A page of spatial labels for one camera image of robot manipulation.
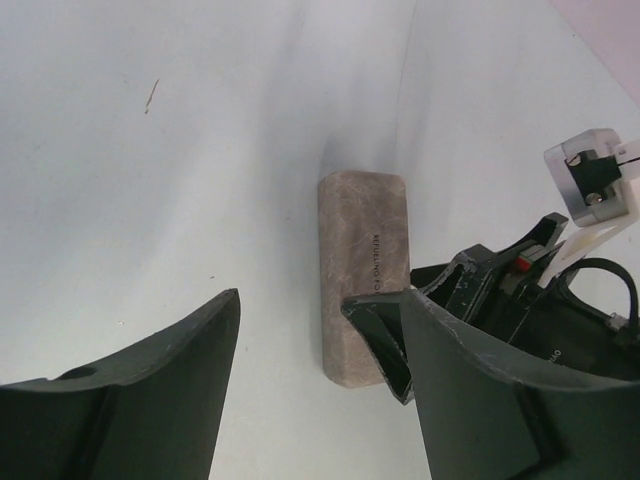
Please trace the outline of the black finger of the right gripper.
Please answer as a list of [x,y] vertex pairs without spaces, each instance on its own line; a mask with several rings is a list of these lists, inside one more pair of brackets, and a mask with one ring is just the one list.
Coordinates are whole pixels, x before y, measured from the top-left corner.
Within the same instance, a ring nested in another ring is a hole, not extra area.
[[475,325],[495,308],[502,284],[542,273],[567,225],[567,217],[547,214],[512,245],[496,252],[473,245],[447,264],[412,269],[410,283],[459,320]]
[[401,291],[347,297],[341,312],[361,336],[392,395],[413,400],[413,381],[401,323]]

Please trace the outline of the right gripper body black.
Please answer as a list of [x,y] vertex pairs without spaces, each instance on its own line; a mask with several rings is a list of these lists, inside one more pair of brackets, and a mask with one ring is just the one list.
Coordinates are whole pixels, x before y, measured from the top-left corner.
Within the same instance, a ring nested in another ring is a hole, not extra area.
[[[543,270],[560,246],[528,239],[494,252],[469,249],[469,323],[530,355],[581,372],[624,381],[639,379],[639,295],[619,264],[587,258],[561,271],[546,287]],[[630,312],[622,325],[579,299],[570,283],[579,272],[600,270],[623,282]]]

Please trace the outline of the grey glasses case green lining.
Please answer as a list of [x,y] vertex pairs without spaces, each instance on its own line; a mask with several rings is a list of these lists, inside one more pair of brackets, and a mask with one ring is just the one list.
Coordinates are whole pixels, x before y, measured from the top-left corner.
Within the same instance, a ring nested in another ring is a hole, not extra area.
[[322,363],[346,388],[383,381],[342,301],[409,286],[406,187],[397,175],[338,171],[318,184]]

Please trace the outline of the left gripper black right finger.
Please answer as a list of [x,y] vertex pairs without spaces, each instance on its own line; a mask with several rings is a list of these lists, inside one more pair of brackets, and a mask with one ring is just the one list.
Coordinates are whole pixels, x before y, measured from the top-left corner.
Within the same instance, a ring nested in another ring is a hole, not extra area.
[[414,289],[401,322],[432,478],[638,478],[637,382],[553,365]]

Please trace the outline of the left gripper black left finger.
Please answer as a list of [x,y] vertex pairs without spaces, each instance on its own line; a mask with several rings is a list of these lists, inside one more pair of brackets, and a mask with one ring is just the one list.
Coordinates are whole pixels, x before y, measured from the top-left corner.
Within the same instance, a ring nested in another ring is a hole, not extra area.
[[239,323],[229,289],[107,357],[2,386],[2,478],[208,478]]

